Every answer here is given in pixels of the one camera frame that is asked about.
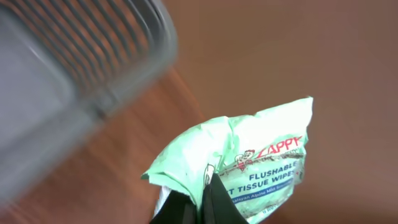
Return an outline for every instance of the blurred background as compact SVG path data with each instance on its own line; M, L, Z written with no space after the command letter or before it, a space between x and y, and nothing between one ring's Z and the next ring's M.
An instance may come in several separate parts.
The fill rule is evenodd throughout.
M165 75L7 206L0 223L147 223L138 180L185 129L314 97L305 180L265 223L398 223L398 2L163 0Z

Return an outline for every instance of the blue stripe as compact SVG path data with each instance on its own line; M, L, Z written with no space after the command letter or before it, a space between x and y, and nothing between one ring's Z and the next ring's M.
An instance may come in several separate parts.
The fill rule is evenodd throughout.
M260 190L258 192L254 192L254 193L250 193L250 194L246 194L246 195L242 195L242 196L238 196L238 197L232 198L232 201L236 204L236 203L239 203L239 202L244 202L244 201L255 199L255 198L258 198L258 197L263 197L263 196L272 194L272 193L274 193L274 192L276 192L278 190L281 190L281 189L283 189L286 186L289 186L292 182L293 182L293 178L291 178L289 180L286 180L285 182L282 182L280 184L268 187L266 189L262 189L262 190Z

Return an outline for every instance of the wet wipes package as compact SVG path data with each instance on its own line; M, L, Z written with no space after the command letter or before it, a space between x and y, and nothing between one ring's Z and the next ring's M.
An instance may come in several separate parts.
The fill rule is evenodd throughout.
M142 176L189 195L201 207L216 172L248 223L259 223L283 204L304 174L313 98L255 115L219 117L174 139Z

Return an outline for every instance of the tissue wipes packet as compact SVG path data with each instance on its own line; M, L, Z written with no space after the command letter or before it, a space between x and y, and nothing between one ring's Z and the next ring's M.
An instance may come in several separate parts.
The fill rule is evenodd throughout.
M241 215L259 223L303 178L312 103L308 97L255 115L198 124L174 139L142 178L189 195L199 209L216 172Z

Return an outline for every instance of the cartoon mouse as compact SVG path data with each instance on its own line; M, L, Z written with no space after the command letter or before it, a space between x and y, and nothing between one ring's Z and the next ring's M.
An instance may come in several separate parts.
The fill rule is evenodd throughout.
M254 152L254 149L246 150L243 155L237 155L235 157L235 161L238 163L238 168L241 169L241 171L245 170L245 164L253 164L251 158L254 156Z

